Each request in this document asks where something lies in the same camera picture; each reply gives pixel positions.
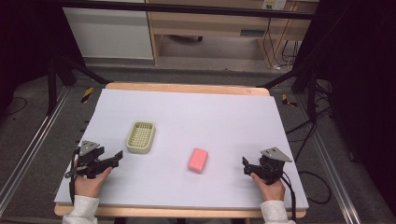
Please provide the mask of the black frame bar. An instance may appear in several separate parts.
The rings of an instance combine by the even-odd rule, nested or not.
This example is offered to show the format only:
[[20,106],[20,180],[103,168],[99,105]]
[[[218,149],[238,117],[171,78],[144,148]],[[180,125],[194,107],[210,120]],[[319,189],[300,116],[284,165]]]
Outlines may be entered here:
[[92,0],[56,0],[56,3],[62,7],[75,7],[75,8],[113,9],[113,10],[129,10],[129,11],[164,12],[164,13],[190,13],[190,14],[205,14],[205,15],[296,19],[296,20],[312,20],[317,16],[317,14],[311,12],[295,12],[295,11],[264,10],[264,9],[238,9],[234,7],[204,7],[204,6],[126,3],[126,2],[92,1]]

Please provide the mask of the black metal stand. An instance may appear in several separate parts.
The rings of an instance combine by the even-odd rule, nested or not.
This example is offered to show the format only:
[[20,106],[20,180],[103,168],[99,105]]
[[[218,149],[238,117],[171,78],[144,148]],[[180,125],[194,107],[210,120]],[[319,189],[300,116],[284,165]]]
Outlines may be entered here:
[[280,84],[283,81],[296,77],[294,80],[291,90],[294,93],[301,93],[305,88],[308,88],[308,100],[306,113],[308,117],[315,122],[317,120],[316,105],[315,105],[315,91],[316,91],[316,74],[314,71],[314,65],[312,63],[301,63],[296,68],[293,68],[288,73],[277,77],[276,79],[260,85],[260,88],[271,89],[275,85]]
[[53,56],[48,63],[48,115],[55,110],[55,107],[58,104],[57,79],[60,79],[62,83],[68,87],[74,86],[77,83],[73,70],[78,70],[83,75],[90,77],[100,84],[111,83],[111,80],[100,77],[82,63],[78,63],[65,56]]

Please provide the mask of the beige slotted soap dish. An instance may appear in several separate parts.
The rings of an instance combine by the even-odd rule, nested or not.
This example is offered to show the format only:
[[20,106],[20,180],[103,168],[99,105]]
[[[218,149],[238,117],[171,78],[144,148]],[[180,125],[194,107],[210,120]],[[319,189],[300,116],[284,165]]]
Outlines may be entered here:
[[129,152],[148,154],[155,136],[155,124],[148,121],[136,121],[129,131],[126,146]]

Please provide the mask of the pink soap bar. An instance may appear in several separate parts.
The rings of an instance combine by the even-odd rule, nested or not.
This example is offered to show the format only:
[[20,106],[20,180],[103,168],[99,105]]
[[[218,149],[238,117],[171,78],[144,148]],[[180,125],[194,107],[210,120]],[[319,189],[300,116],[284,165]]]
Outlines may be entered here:
[[200,174],[205,169],[207,158],[208,158],[207,151],[200,148],[195,148],[191,153],[191,157],[188,163],[188,168],[191,171]]

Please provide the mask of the person's left hand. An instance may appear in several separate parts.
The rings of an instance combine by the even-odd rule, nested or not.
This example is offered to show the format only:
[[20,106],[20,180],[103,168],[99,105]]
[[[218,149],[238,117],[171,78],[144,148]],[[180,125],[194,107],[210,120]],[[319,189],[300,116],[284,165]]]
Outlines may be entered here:
[[99,196],[101,187],[111,172],[112,167],[108,167],[94,179],[89,179],[78,175],[75,179],[75,194],[79,196],[97,198]]

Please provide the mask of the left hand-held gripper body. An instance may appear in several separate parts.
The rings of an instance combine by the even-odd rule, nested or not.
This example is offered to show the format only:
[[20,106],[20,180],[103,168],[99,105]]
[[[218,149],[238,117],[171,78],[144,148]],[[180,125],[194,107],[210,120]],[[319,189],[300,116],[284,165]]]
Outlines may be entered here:
[[78,164],[74,168],[75,176],[81,175],[88,178],[96,178],[104,170],[100,169],[101,160],[95,159],[92,151],[100,147],[98,143],[83,140],[78,148]]

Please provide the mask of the person's right hand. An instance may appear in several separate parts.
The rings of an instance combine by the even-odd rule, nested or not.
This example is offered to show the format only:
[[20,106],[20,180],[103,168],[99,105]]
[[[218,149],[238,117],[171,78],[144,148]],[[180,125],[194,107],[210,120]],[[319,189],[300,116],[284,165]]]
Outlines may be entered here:
[[251,173],[250,177],[258,186],[262,199],[266,201],[283,201],[285,195],[285,187],[280,180],[277,180],[272,185],[267,185],[256,174]]

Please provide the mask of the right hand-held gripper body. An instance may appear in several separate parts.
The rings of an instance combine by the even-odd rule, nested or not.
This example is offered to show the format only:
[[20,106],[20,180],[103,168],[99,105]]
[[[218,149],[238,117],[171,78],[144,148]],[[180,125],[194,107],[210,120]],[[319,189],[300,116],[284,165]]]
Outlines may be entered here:
[[292,159],[277,147],[262,150],[261,154],[259,163],[262,171],[259,177],[266,184],[272,185],[282,176],[285,163],[292,162]]

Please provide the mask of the metal floor rail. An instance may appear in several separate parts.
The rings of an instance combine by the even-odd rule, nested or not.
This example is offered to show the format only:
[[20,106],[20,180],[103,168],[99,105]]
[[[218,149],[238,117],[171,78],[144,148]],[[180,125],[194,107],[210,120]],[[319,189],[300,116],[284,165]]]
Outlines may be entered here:
[[7,206],[13,198],[18,186],[29,169],[36,153],[42,146],[54,122],[56,121],[64,103],[71,91],[71,87],[62,87],[59,94],[55,94],[55,106],[51,112],[44,118],[40,127],[35,132],[28,147],[24,150],[20,160],[13,169],[6,184],[0,190],[0,217],[5,213]]
[[[331,111],[330,104],[325,96],[314,94],[313,101],[305,99],[303,96],[297,96],[296,99],[300,104],[313,106],[314,114],[312,117],[316,116],[317,119]],[[358,212],[349,197],[342,178],[336,170],[335,165],[330,158],[330,154],[328,153],[318,131],[318,125],[314,122],[310,127],[312,128],[312,131],[311,134],[309,134],[308,139],[313,141],[314,150],[318,154],[318,161],[320,162],[321,170],[326,174],[327,183],[330,186],[332,197],[338,202],[341,212],[346,220],[346,224],[361,224]]]

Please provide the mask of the yellow black striped tape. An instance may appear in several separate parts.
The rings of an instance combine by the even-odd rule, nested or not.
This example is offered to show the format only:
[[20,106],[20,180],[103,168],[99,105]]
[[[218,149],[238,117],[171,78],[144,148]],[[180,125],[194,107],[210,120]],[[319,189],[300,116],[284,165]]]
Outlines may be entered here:
[[289,106],[292,106],[292,107],[298,107],[297,103],[290,102],[288,100],[288,96],[285,93],[282,93],[282,104],[283,105],[289,105]]
[[81,103],[86,103],[88,102],[88,99],[90,98],[91,94],[93,91],[93,87],[89,87],[84,91],[83,97],[81,98],[80,102]]

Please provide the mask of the wooden desk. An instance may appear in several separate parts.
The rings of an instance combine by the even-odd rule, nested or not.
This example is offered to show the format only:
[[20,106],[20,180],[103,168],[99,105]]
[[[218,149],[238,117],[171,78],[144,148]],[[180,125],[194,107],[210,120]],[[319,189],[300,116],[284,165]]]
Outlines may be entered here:
[[[235,7],[315,12],[319,0],[145,0],[149,4]],[[245,37],[258,41],[264,63],[280,64],[279,55],[287,42],[302,41],[309,20],[267,19],[257,17],[150,12],[149,28],[155,37],[162,35]]]

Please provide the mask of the white cabinet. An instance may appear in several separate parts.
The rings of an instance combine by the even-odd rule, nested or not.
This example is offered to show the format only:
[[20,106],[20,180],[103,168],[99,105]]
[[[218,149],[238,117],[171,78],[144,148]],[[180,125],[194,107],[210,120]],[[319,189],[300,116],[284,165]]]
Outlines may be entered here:
[[152,60],[145,11],[64,7],[84,58]]

